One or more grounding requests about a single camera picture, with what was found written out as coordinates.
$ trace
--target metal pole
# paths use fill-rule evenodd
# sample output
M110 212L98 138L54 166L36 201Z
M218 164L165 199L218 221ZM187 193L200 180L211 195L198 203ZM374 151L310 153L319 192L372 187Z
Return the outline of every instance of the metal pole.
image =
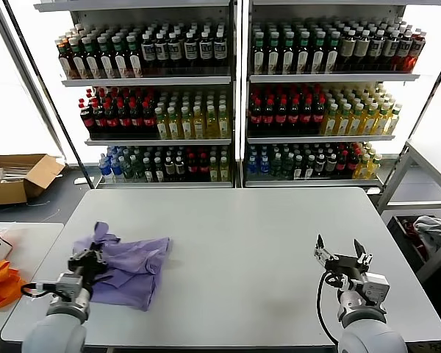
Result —
M40 75L39 69L36 66L36 63L32 57L31 51L29 50L29 47L26 44L26 41L24 40L23 32L21 31L21 29L18 25L18 22L16 21L15 14L13 13L12 8L11 8L8 0L3 0L3 4L5 7L5 10L7 11L8 16L10 17L10 20L12 21L13 26L15 27L15 31L20 39L21 45L23 46L23 49L26 53L26 56L31 64L32 68L33 68L33 71L35 72L37 80L39 81L40 86L43 89L44 96L46 96L46 98L48 99L49 104L51 105L51 108L52 108L54 114L56 115L57 121L59 122L59 125L62 129L62 132L64 133L65 139L67 140L69 146L72 149L72 152L73 152L73 154L79 164L79 167L82 170L82 173L83 173L85 179L87 180L88 186L90 186L91 189L94 189L95 187L94 187L93 183L91 182L91 179L88 175L88 172L85 169L85 166L83 165L82 160L80 160L80 156L78 155L78 153L75 149L75 146L72 143L71 137L68 134L67 129L65 128L64 123L62 122L62 119L61 119L59 113L57 112L57 108L55 107L55 104L52 100L52 97L49 94L49 91L47 90L46 84L44 83L43 78ZM15 65L18 69L18 72L19 72L22 80L24 81L24 84L28 88L29 94L32 97L33 102L35 103L37 110L41 114L41 117L44 120L44 123L46 124L46 126L48 128L49 133L51 134L52 138L54 139L54 142L57 144L62 155L65 156L65 153L62 149L62 144L60 143L59 138L57 137L57 133L55 132L54 126L52 125L51 118L46 110L46 106L44 104L44 101L42 100L42 97L39 93L39 90L37 89L37 86L35 85L35 83L33 81L31 73L29 72L29 70L26 66L26 62L20 53L20 50L17 46L17 43L15 42L15 40L13 38L10 27L7 24L7 20L4 17L4 13L1 11L1 8L0 8L0 35L3 39L3 41L5 42L5 45L7 46L8 52L10 53L13 61L15 62Z

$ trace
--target metal shelf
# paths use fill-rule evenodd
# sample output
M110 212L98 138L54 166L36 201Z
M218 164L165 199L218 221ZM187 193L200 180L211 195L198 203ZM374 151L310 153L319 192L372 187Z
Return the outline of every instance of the metal shelf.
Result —
M415 81L417 74L250 75L251 83Z
M199 189L232 188L232 182L119 182L99 183L97 189Z
M139 79L67 79L62 81L66 87L87 86L168 86L168 85L227 85L230 76L178 76L141 77Z
M85 141L88 146L189 146L216 145L227 146L232 143L229 138L213 138L206 140L91 140Z
M355 142L355 141L389 141L395 136L362 135L362 136L299 136L290 138L247 138L248 143L322 143L322 142Z
M35 4L40 13L54 11L150 9L161 7L229 6L229 0L73 0Z
M247 181L247 188L319 188L319 187L343 187L357 186L359 188L381 188L382 182L375 180L333 179L333 180L271 180L271 181Z

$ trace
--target white table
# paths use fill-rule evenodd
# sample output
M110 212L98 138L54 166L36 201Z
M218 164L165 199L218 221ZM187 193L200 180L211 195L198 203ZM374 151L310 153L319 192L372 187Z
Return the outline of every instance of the white table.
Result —
M63 227L63 224L58 223L0 223L0 235L13 245L13 250L7 258L11 262L11 268L19 270L21 278L29 281ZM0 309L0 330L16 303Z
M35 279L57 278L96 221L125 242L170 236L173 248L148 312L91 304L87 345L330 345L315 312L318 233L335 252L353 254L358 238L373 253L372 272L391 285L388 322L405 341L441 340L441 320L360 188L90 190ZM339 338L336 290L325 287L322 303ZM48 304L23 298L2 339L22 341Z

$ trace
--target floor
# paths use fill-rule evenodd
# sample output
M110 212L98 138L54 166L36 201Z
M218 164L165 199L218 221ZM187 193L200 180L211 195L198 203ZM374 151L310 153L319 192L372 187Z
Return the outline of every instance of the floor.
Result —
M98 170L89 170L90 175L97 177ZM0 206L0 221L17 222L59 222L65 224L80 202L83 195L89 190L86 184L74 185L75 178L82 177L78 170L65 170L62 177L54 180L48 190L39 199L28 204ZM401 185L395 192L392 201L436 201L441 200L441 188L420 167L411 167ZM386 211L382 219L387 224L392 215L420 215L432 214L441 218L441 210L416 211ZM18 353L21 350L17 344L0 343L0 353ZM139 349L116 349L114 352L139 352ZM85 349L85 353L105 352L102 349ZM333 352L331 349L308 350L312 353ZM441 344L414 345L413 353L441 352Z

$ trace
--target robotic arm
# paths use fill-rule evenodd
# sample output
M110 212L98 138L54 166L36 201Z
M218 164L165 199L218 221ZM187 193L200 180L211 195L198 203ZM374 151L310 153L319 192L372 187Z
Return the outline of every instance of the robotic arm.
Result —
M92 286L107 278L96 280L107 270L101 258L101 245L92 243L89 249L71 257L68 270L71 273L60 274L56 282L29 283L21 287L23 295L33 298L54 294L46 317L25 338L23 353L83 351L86 329L82 324L90 315Z
M369 273L373 255L354 241L357 257L336 255L325 249L319 235L314 256L326 269L318 291L318 317L330 339L338 345L339 353L406 353L404 339L387 326L382 303L389 291L389 283L380 274ZM338 343L329 333L320 312L323 282L338 289L338 321L344 330Z

